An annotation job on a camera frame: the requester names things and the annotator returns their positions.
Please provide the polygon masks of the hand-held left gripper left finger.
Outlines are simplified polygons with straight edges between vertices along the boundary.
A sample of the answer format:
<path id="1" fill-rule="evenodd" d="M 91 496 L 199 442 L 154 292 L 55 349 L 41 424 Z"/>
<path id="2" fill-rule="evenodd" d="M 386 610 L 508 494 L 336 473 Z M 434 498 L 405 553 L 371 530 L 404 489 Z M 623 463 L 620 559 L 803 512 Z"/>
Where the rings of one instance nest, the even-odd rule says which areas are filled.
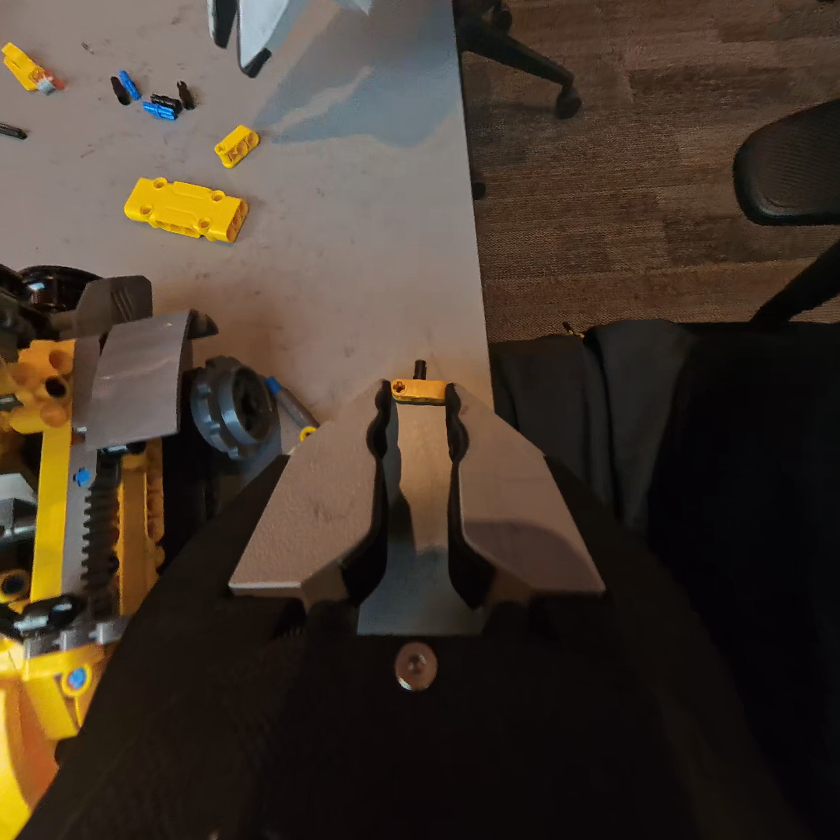
<path id="1" fill-rule="evenodd" d="M 386 567 L 391 386 L 374 381 L 290 455 L 232 573 L 234 595 L 360 605 Z"/>

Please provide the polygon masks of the yellow rectangular brick panel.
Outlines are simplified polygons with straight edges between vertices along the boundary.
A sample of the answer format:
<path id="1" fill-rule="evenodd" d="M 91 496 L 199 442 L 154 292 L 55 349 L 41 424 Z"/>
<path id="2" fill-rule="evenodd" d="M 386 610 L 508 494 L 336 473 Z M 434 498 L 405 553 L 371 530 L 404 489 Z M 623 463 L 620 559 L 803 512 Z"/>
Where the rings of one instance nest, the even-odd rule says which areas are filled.
<path id="1" fill-rule="evenodd" d="M 245 223 L 249 205 L 221 190 L 159 176 L 140 178 L 123 212 L 134 222 L 167 233 L 232 244 Z"/>

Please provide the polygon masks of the black office chair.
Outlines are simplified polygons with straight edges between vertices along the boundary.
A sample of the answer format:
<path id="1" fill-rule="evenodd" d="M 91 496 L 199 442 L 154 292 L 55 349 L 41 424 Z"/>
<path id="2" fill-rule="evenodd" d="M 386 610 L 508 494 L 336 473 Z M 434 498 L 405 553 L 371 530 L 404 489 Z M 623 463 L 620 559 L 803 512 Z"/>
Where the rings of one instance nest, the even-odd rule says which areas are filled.
<path id="1" fill-rule="evenodd" d="M 451 3 L 458 58 L 458 80 L 464 110 L 467 110 L 464 78 L 465 53 L 556 84 L 554 103 L 558 119 L 572 119 L 581 108 L 574 75 L 565 67 L 510 36 L 511 10 L 503 1 L 453 1 Z"/>

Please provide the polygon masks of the yellow grey brick vehicle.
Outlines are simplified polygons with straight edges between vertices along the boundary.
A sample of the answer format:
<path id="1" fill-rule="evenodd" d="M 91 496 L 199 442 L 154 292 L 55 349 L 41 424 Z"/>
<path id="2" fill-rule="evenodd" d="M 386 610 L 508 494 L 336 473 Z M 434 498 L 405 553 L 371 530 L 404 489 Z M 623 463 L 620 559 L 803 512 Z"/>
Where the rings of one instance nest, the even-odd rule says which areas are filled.
<path id="1" fill-rule="evenodd" d="M 1 269 L 1 824 L 56 776 L 130 618 L 278 431 L 262 376 L 144 276 Z"/>

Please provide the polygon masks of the cluster of small brick pins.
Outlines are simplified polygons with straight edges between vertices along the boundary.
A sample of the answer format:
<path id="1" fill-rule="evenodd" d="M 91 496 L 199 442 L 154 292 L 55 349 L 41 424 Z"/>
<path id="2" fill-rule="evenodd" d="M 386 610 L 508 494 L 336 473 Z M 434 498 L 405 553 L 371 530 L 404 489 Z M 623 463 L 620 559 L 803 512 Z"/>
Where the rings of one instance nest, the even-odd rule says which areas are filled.
<path id="1" fill-rule="evenodd" d="M 162 94 L 153 93 L 144 99 L 140 88 L 125 70 L 120 70 L 115 76 L 111 76 L 110 83 L 112 91 L 121 105 L 129 107 L 136 104 L 156 119 L 173 122 L 179 118 L 184 110 L 184 105 L 180 99 Z"/>

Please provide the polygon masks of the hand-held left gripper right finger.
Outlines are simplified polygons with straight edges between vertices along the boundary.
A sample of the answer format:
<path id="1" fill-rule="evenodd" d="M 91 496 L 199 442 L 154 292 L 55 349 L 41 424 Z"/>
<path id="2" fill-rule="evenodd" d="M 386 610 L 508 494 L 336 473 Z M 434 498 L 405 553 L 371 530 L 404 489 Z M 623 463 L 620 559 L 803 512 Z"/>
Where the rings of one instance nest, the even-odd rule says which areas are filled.
<path id="1" fill-rule="evenodd" d="M 472 610 L 606 585 L 543 453 L 461 385 L 447 384 L 448 576 Z"/>

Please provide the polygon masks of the grey desk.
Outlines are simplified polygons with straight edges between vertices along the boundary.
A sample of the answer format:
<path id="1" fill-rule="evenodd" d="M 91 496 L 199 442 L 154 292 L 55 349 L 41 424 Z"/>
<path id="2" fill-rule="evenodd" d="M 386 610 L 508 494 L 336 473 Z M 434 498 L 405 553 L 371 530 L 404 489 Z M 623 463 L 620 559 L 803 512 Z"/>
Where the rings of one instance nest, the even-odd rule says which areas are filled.
<path id="1" fill-rule="evenodd" d="M 153 314 L 195 310 L 217 356 L 274 376 L 324 425 L 377 380 L 490 394 L 473 199 L 451 2 L 315 2 L 254 79 L 203 47 L 191 2 L 2 2 L 2 36 L 69 86 L 9 101 L 28 138 L 2 148 L 2 258 L 147 278 Z M 124 107 L 196 100 L 176 121 Z M 216 142 L 260 142 L 225 169 Z M 128 219 L 162 176 L 245 199 L 232 244 Z M 462 627 L 358 633 L 357 612 L 405 562 L 432 567 L 433 606 L 469 608 L 448 576 L 452 468 L 445 405 L 392 397 L 383 459 L 386 567 L 360 604 L 234 595 L 229 579 L 294 449 L 278 431 L 226 463 L 220 507 L 129 620 L 78 735 L 15 838 L 471 837 L 479 807 L 445 745 L 457 667 L 483 644 Z"/>

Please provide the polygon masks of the grey axle blue tips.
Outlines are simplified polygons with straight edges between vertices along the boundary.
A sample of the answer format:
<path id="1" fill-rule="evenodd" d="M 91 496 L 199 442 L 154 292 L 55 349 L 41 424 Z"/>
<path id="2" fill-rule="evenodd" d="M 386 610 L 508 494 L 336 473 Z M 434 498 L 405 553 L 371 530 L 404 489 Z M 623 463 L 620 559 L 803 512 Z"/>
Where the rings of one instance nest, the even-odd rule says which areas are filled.
<path id="1" fill-rule="evenodd" d="M 319 421 L 304 406 L 301 400 L 287 387 L 278 382 L 274 376 L 267 376 L 264 383 L 269 393 L 275 398 L 276 403 L 286 412 L 299 432 L 307 425 L 318 425 Z"/>

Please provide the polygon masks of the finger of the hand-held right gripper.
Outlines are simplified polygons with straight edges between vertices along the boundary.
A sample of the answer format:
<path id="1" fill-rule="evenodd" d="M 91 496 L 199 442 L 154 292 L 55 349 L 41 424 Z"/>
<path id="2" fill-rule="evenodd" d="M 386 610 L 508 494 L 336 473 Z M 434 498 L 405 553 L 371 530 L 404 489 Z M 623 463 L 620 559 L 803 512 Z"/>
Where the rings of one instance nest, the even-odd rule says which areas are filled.
<path id="1" fill-rule="evenodd" d="M 236 2 L 238 66 L 247 78 L 256 78 L 270 58 L 270 41 L 289 4 L 289 1 Z"/>
<path id="2" fill-rule="evenodd" d="M 209 35 L 216 47 L 228 47 L 238 16 L 238 1 L 207 1 L 207 24 Z"/>

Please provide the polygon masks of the short yellow brick beam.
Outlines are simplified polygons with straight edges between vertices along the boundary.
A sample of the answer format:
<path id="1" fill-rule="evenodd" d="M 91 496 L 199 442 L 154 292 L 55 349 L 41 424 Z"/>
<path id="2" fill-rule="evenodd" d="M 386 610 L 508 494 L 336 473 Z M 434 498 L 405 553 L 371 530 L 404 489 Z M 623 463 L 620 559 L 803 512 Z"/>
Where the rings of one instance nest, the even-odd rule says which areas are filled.
<path id="1" fill-rule="evenodd" d="M 213 150 L 225 169 L 232 169 L 242 162 L 257 146 L 259 134 L 240 124 L 229 134 L 216 142 Z"/>
<path id="2" fill-rule="evenodd" d="M 448 384 L 424 379 L 397 379 L 391 383 L 392 397 L 400 404 L 441 406 L 446 401 Z"/>

